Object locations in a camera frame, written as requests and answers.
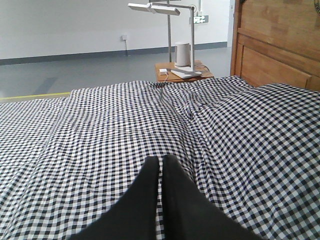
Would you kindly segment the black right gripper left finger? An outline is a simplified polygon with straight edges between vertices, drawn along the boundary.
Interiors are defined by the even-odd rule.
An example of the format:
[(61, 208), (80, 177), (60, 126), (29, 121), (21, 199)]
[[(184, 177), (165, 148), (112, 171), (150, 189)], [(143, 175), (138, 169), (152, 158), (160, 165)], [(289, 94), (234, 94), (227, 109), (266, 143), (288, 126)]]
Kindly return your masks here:
[(101, 217), (71, 240), (155, 240), (159, 159), (145, 158), (125, 194)]

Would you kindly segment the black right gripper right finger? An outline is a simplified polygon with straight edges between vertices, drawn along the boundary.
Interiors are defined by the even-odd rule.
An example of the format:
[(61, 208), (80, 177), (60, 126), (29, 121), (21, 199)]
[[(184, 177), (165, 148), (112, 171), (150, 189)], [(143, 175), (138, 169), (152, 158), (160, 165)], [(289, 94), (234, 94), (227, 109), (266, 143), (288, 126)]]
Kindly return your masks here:
[(260, 239), (210, 203), (173, 155), (162, 161), (162, 211), (167, 240)]

